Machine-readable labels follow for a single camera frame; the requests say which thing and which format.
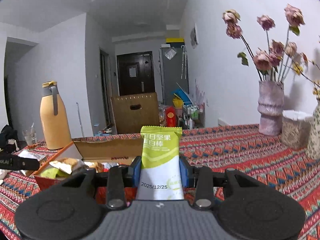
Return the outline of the green white nut bar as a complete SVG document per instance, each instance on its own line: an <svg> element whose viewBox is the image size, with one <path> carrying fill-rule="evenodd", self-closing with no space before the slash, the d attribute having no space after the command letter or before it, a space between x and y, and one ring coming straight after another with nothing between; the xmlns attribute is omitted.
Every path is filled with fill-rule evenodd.
<svg viewBox="0 0 320 240"><path fill-rule="evenodd" d="M180 173L180 127L143 126L137 200L183 200Z"/></svg>

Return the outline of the long green snack bar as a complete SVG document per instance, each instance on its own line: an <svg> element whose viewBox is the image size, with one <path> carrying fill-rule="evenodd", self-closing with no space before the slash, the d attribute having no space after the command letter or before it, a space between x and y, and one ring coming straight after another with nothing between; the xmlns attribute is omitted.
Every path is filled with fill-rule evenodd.
<svg viewBox="0 0 320 240"><path fill-rule="evenodd" d="M60 169L54 167L48 168L40 174L40 177L48 179L65 179L69 176L70 175L66 172L63 172Z"/></svg>

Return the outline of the white cracker packet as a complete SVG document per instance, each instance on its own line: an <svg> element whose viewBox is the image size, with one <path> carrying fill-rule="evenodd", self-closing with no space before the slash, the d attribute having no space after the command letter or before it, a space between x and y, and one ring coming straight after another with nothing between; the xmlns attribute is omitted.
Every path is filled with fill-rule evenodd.
<svg viewBox="0 0 320 240"><path fill-rule="evenodd" d="M84 162L85 166L87 168L94 168L97 173L103 172L104 171L104 165L100 162L91 162L91 161L85 161Z"/></svg>

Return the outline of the orange cracker packet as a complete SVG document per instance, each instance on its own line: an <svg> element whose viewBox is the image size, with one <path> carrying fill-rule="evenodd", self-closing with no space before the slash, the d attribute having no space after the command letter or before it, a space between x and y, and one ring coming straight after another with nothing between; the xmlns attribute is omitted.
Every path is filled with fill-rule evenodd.
<svg viewBox="0 0 320 240"><path fill-rule="evenodd" d="M85 163L80 159L62 158L51 161L49 165L67 174L72 174L74 171L84 167Z"/></svg>

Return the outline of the glass cup with drink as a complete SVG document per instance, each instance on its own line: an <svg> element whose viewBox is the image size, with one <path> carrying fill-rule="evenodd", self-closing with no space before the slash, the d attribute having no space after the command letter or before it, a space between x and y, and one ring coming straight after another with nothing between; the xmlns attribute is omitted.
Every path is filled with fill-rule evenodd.
<svg viewBox="0 0 320 240"><path fill-rule="evenodd" d="M28 145L28 147L35 147L37 145L37 136L35 130L35 124L32 123L29 129L23 130L22 134L24 139Z"/></svg>

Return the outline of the brown wicker chair back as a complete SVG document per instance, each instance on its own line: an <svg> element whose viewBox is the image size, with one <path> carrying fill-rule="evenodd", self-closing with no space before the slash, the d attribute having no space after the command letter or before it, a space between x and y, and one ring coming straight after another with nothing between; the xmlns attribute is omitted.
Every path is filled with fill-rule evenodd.
<svg viewBox="0 0 320 240"><path fill-rule="evenodd" d="M139 133L143 126L159 126L156 93L114 96L111 104L118 134Z"/></svg>

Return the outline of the yellow thermos jug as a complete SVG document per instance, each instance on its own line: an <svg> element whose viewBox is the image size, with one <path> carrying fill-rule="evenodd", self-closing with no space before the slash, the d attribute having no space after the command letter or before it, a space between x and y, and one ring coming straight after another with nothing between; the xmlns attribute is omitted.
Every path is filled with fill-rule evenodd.
<svg viewBox="0 0 320 240"><path fill-rule="evenodd" d="M66 108L56 81L43 83L42 91L40 118L43 135L49 150L59 150L72 141Z"/></svg>

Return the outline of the red gift bag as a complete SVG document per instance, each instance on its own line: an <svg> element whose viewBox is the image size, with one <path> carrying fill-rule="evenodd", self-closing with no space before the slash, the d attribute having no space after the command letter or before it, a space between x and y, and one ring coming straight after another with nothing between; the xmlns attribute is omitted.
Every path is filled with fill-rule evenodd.
<svg viewBox="0 0 320 240"><path fill-rule="evenodd" d="M173 106L165 109L165 119L167 127L176 127L176 113Z"/></svg>

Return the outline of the black entrance door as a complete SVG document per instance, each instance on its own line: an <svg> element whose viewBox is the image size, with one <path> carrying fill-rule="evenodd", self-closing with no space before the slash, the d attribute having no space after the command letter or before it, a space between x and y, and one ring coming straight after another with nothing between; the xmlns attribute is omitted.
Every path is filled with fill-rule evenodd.
<svg viewBox="0 0 320 240"><path fill-rule="evenodd" d="M151 51L117 55L119 95L154 93Z"/></svg>

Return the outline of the grey refrigerator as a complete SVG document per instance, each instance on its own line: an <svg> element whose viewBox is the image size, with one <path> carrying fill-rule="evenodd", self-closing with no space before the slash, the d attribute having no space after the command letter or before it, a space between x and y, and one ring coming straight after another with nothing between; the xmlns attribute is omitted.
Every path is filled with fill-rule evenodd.
<svg viewBox="0 0 320 240"><path fill-rule="evenodd" d="M187 60L183 48L159 50L162 98L165 105L172 105L174 91L181 88L189 93Z"/></svg>

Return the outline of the pink ceramic vase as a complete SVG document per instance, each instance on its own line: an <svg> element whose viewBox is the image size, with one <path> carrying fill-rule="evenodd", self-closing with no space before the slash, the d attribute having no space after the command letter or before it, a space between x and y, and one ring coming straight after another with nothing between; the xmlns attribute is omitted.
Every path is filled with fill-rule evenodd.
<svg viewBox="0 0 320 240"><path fill-rule="evenodd" d="M259 132L278 136L282 129L284 86L276 81L259 81L257 110L260 113Z"/></svg>

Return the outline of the woven tissue box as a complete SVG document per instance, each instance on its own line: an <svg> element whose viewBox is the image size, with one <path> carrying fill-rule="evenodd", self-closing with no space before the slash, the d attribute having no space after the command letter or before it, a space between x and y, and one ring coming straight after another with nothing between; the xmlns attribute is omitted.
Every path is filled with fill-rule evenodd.
<svg viewBox="0 0 320 240"><path fill-rule="evenodd" d="M312 114L283 110L282 143L294 150L304 148L308 143L312 120Z"/></svg>

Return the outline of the white floral small vase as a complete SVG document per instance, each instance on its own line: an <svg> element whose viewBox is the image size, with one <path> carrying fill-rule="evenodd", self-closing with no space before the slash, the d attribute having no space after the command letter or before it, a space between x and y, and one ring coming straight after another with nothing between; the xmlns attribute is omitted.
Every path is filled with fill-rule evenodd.
<svg viewBox="0 0 320 240"><path fill-rule="evenodd" d="M320 105L318 105L313 112L313 120L311 123L311 129L309 134L309 140L306 148L306 155L311 159L319 159L320 145L319 145L319 134L320 134Z"/></svg>

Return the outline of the dried pink roses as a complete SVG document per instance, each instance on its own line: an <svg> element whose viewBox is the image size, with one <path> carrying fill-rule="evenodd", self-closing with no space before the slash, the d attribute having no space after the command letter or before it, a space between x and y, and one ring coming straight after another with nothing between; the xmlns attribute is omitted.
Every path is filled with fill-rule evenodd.
<svg viewBox="0 0 320 240"><path fill-rule="evenodd" d="M276 27L275 21L268 15L257 17L257 23L263 29L267 39L267 49L258 48L256 52L251 49L248 41L243 35L240 27L240 14L233 9L226 10L222 14L222 19L226 25L226 35L234 40L242 40L246 52L237 54L243 66L249 65L252 60L256 68L260 81L272 81L283 83L289 71L296 75L304 76L304 67L308 65L308 58L304 53L299 53L297 44L289 40L289 35L293 33L300 35L300 27L305 25L302 11L288 4L284 8L285 18L288 26L285 42L272 40L269 37L270 30Z"/></svg>

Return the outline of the wall electrical panel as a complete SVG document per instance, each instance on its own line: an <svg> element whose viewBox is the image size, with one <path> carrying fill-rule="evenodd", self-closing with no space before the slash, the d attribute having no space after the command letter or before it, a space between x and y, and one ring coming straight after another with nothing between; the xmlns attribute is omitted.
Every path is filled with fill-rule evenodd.
<svg viewBox="0 0 320 240"><path fill-rule="evenodd" d="M197 26L194 24L193 28L190 31L190 43L193 48L196 48L199 44L198 38L197 38Z"/></svg>

